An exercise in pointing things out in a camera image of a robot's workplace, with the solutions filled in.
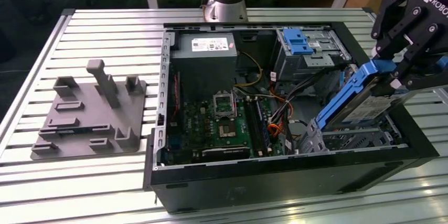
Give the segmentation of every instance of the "aluminum table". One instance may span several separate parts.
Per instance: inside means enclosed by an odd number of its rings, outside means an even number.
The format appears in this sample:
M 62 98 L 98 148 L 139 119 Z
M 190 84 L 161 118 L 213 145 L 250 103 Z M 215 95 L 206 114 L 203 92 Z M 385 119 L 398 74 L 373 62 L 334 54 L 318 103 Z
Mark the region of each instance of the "aluminum table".
M 157 104 L 162 23 L 202 22 L 198 9 L 66 11 L 0 125 L 0 223 L 422 223 L 448 221 L 446 93 L 419 93 L 406 103 L 439 158 L 407 169 L 363 192 L 169 215 L 142 192 L 145 140 L 131 155 L 31 161 L 30 146 L 55 92 L 57 76 L 94 82 L 83 67 L 102 59 L 115 81 L 146 81 L 142 135 Z M 361 9 L 254 8 L 250 22 L 343 22 L 369 54 L 374 16 Z

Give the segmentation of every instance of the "green circuit board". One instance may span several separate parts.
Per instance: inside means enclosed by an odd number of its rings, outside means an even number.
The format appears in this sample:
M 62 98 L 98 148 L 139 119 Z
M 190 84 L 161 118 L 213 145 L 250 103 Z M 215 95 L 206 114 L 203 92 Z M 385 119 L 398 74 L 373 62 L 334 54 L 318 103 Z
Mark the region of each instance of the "green circuit board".
M 269 101 L 259 99 L 259 106 L 262 121 L 266 123 L 271 113 Z M 218 112 L 229 109 L 225 105 L 217 104 Z M 254 157 L 242 100 L 235 100 L 234 111 L 233 118 L 217 119 L 211 100 L 183 103 L 181 130 L 177 134 L 167 136 L 171 163 L 187 164 L 194 150 L 205 148 L 247 147 L 250 158 Z M 270 156 L 282 155 L 279 143 L 271 144 L 269 148 L 271 149 Z

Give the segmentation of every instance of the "floor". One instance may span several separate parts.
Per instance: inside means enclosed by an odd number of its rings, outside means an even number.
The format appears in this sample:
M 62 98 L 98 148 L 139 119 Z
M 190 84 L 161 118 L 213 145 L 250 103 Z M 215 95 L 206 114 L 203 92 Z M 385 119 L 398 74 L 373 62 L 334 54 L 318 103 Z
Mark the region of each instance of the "floor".
M 331 0 L 245 0 L 246 7 L 329 7 Z M 194 8 L 199 0 L 158 0 L 159 8 Z M 65 8 L 147 8 L 146 0 L 0 0 L 0 120 L 19 90 Z M 9 58 L 7 50 L 15 51 Z

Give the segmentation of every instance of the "gripper logo text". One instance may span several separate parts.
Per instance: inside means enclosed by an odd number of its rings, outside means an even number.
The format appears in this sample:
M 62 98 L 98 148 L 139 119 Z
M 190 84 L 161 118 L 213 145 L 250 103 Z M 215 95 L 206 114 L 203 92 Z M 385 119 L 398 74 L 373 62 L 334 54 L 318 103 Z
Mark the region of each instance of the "gripper logo text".
M 434 8 L 438 9 L 438 11 L 441 11 L 442 15 L 446 15 L 448 18 L 448 6 L 445 6 L 443 4 L 441 4 L 437 0 L 423 0 L 425 3 L 431 3 L 431 5 L 434 6 Z

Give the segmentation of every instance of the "motherboard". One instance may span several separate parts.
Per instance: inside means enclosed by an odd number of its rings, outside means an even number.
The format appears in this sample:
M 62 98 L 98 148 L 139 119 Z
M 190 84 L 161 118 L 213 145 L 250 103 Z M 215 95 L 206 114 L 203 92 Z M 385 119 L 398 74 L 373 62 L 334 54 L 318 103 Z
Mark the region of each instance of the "motherboard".
M 211 99 L 182 103 L 181 122 L 167 135 L 167 162 L 190 164 L 282 155 L 270 139 L 271 114 L 265 98 L 237 99 L 218 92 Z

